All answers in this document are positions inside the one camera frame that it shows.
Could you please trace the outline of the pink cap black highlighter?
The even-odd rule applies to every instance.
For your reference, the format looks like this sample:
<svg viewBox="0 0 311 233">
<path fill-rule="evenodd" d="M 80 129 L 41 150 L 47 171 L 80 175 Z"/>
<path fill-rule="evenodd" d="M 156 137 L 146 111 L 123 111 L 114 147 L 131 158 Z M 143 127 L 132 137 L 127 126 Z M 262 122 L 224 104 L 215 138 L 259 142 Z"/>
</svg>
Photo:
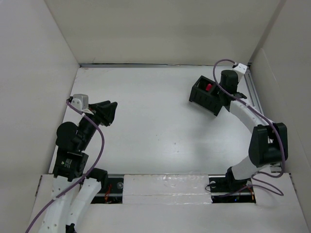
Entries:
<svg viewBox="0 0 311 233">
<path fill-rule="evenodd" d="M 206 91 L 209 92 L 211 89 L 212 89 L 213 85 L 211 83 L 209 83 L 207 86 L 206 86 Z"/>
</svg>

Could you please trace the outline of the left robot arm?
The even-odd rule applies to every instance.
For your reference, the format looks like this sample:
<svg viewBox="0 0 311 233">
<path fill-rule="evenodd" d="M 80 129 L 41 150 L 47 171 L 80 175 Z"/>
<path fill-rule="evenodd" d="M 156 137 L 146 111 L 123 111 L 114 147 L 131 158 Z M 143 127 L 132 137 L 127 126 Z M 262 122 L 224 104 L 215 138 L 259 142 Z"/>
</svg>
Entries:
<svg viewBox="0 0 311 233">
<path fill-rule="evenodd" d="M 115 118 L 118 104 L 103 101 L 89 104 L 78 96 L 66 104 L 81 116 L 78 124 L 63 122 L 56 131 L 56 160 L 54 163 L 51 200 L 34 217 L 44 214 L 40 233 L 75 233 L 96 194 L 108 188 L 108 173 L 96 168 L 104 151 L 104 134 L 100 126 L 108 127 Z M 89 156 L 85 153 L 95 133 L 101 137 L 99 155 L 85 171 Z"/>
</svg>

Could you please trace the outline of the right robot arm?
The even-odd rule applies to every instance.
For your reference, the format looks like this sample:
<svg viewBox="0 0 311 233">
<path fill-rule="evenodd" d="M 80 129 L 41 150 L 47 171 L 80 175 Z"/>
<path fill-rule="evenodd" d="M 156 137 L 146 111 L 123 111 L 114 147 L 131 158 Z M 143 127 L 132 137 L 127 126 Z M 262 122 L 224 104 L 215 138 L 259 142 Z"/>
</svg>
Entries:
<svg viewBox="0 0 311 233">
<path fill-rule="evenodd" d="M 288 159 L 288 135 L 284 123 L 274 123 L 252 107 L 247 97 L 238 92 L 239 76 L 235 70 L 223 70 L 217 84 L 223 107 L 237 117 L 251 133 L 248 155 L 231 166 L 225 174 L 225 186 L 240 191 L 250 186 L 249 179 L 263 174 L 264 167 L 280 164 Z"/>
</svg>

